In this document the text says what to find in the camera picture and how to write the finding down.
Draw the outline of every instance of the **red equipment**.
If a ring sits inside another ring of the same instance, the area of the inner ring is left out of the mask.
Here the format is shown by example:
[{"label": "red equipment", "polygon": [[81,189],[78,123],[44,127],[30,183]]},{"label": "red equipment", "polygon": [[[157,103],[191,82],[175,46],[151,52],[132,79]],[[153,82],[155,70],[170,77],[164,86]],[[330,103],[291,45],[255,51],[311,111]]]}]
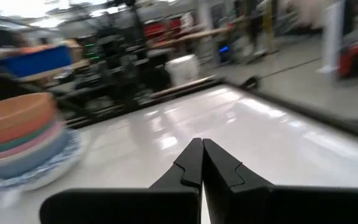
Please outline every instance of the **red equipment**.
[{"label": "red equipment", "polygon": [[338,76],[339,78],[358,76],[358,41],[342,48]]}]

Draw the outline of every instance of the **blue bin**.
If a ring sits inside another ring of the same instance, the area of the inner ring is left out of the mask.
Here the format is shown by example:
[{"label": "blue bin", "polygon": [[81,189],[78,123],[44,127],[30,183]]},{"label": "blue bin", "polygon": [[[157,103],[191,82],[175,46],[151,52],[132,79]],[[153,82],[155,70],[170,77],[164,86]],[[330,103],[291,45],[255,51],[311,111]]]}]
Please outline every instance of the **blue bin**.
[{"label": "blue bin", "polygon": [[71,57],[67,46],[59,46],[32,54],[5,58],[1,60],[1,64],[13,75],[22,78],[71,65]]}]

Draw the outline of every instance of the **blue light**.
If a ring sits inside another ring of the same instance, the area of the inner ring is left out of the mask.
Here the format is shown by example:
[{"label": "blue light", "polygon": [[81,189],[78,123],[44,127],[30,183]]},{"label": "blue light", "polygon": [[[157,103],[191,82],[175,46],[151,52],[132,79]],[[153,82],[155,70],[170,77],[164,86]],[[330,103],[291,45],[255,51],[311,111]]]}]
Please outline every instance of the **blue light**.
[{"label": "blue light", "polygon": [[228,51],[228,50],[229,50],[229,47],[225,46],[221,50],[219,50],[219,53],[223,53],[223,52]]}]

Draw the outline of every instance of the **white tabletop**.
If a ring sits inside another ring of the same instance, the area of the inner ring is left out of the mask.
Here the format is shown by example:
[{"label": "white tabletop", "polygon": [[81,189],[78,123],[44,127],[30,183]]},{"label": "white tabletop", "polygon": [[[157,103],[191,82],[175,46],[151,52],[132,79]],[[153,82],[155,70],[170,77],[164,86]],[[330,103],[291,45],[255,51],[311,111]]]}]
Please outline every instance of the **white tabletop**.
[{"label": "white tabletop", "polygon": [[[0,224],[38,223],[43,200],[64,189],[148,187],[195,137],[213,139],[274,184],[358,187],[358,139],[228,86],[80,131],[85,158],[44,188],[0,192]],[[202,220],[209,223],[205,202]]]}]

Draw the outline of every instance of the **stack of plates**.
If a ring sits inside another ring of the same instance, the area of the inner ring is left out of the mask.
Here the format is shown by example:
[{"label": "stack of plates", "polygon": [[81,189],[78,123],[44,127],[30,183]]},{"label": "stack of plates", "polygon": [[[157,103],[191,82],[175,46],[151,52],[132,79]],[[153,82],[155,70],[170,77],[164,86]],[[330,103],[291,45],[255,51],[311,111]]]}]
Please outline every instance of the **stack of plates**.
[{"label": "stack of plates", "polygon": [[0,188],[50,183],[80,158],[79,145],[78,135],[58,119],[51,94],[0,101]]}]

